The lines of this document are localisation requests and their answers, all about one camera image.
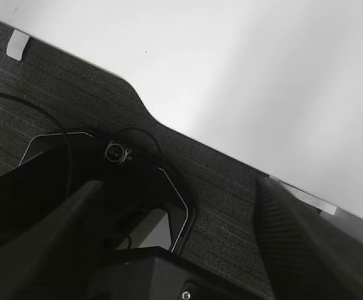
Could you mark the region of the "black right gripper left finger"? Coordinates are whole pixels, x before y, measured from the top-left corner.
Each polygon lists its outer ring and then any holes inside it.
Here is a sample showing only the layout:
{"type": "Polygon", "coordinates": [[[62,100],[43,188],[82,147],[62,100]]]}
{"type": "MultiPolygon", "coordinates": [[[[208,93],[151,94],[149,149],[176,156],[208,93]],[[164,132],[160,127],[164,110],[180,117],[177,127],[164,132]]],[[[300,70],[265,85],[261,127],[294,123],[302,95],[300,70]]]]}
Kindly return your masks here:
{"type": "Polygon", "coordinates": [[[0,299],[87,299],[103,243],[103,183],[88,181],[0,247],[0,299]]]}

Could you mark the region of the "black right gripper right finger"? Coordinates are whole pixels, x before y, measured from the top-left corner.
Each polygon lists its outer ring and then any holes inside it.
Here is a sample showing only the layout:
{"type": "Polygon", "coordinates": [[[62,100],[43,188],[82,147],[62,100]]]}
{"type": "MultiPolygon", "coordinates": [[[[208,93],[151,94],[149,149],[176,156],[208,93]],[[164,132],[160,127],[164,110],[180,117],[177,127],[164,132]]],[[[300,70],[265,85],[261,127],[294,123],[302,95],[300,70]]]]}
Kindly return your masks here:
{"type": "Polygon", "coordinates": [[[257,181],[255,239],[276,299],[363,299],[363,242],[271,178],[257,181]]]}

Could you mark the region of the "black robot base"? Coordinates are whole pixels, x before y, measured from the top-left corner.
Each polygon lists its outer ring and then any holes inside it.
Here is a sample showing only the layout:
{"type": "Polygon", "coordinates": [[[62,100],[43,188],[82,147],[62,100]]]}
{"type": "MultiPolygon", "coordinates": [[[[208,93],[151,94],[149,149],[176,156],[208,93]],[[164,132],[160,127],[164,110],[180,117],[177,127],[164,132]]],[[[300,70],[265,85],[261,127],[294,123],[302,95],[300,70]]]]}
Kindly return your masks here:
{"type": "Polygon", "coordinates": [[[212,258],[187,258],[197,241],[193,198],[173,171],[124,140],[121,166],[103,155],[112,139],[91,131],[43,134],[0,175],[0,247],[51,214],[88,181],[103,183],[103,243],[87,299],[272,299],[266,277],[239,282],[212,258]]]}

